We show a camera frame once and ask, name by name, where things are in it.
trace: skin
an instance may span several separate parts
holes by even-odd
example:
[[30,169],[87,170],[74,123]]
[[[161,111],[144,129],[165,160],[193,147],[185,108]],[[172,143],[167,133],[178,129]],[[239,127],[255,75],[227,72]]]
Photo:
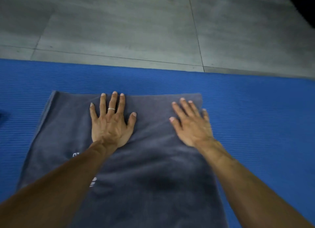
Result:
[[[130,115],[128,124],[124,122],[123,94],[116,113],[106,110],[105,101],[102,94],[99,118],[94,105],[90,106],[91,146],[0,204],[1,227],[56,228],[71,222],[92,179],[108,157],[127,143],[136,122],[136,113]],[[109,108],[115,108],[116,101],[114,92]],[[192,101],[187,103],[182,98],[180,103],[183,110],[172,103],[180,122],[170,118],[177,135],[187,146],[195,147],[212,167],[244,228],[313,227],[214,139],[205,110],[201,117]]]

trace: ribbed mat surface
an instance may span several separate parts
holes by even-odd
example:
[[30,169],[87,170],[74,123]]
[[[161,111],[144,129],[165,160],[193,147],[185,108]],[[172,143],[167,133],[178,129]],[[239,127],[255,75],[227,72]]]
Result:
[[[0,59],[0,201],[15,190],[53,90],[201,93],[216,139],[315,224],[315,82]],[[223,202],[230,227],[239,227]]]

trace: gray concrete floor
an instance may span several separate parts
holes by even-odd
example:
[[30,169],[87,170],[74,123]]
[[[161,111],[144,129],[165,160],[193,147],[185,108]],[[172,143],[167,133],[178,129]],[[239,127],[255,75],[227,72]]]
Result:
[[315,78],[289,0],[0,0],[0,58]]

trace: dark object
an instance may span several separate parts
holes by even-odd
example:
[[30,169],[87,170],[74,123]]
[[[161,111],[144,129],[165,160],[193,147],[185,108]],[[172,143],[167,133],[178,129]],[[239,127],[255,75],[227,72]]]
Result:
[[291,0],[308,23],[315,28],[315,0]]
[[[98,108],[99,96],[50,96],[18,188],[89,147],[89,105]],[[227,227],[210,167],[168,120],[171,102],[183,96],[201,107],[200,94],[126,96],[125,118],[137,112],[134,134],[104,163],[70,227]]]

